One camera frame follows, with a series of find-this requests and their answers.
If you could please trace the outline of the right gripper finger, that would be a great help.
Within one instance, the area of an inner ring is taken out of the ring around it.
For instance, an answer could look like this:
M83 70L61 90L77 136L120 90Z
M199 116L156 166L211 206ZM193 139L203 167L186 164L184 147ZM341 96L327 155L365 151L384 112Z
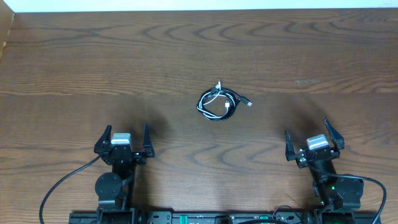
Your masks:
M323 120L334 147L336 149L344 149L344 137L330 124L326 117L324 117Z
M295 159L295 155L296 153L290 138L290 134L287 130L285 130L285 157L287 161L292 161Z

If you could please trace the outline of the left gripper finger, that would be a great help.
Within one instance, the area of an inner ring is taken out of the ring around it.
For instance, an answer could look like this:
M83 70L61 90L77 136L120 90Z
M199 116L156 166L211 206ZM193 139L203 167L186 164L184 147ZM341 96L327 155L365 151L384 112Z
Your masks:
M152 141L149 135L148 125L144 125L144 138L143 138L143 148L146 154L146 157L155 157L155 151L152 145Z
M111 129L112 126L107 125L106 129L104 130L104 133L101 135L101 137L94 145L94 153L102 154L107 148L107 146L111 143Z

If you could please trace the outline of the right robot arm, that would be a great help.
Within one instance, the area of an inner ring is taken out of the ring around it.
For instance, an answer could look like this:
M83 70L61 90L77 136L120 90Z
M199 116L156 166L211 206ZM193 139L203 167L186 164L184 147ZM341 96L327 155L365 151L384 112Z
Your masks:
M307 139L307 146L295 152L290 134L285 132L285 156L299 168L309 168L315 195L321 207L302 215L303 223L354 223L354 212L361 206L364 183L347 175L338 175L332 160L345 148L344 137L324 118L332 144L321 134Z

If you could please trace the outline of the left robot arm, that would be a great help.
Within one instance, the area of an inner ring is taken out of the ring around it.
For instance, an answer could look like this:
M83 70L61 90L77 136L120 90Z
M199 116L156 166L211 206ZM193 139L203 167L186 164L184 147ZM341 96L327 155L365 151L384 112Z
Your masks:
M97 223L147 223L148 214L137 205L131 205L136 167L145 165L148 158L155 157L149 136L144 126L143 151L134 152L129 133L111 133L108 125L94 146L94 153L112 167L95 183L98 196Z

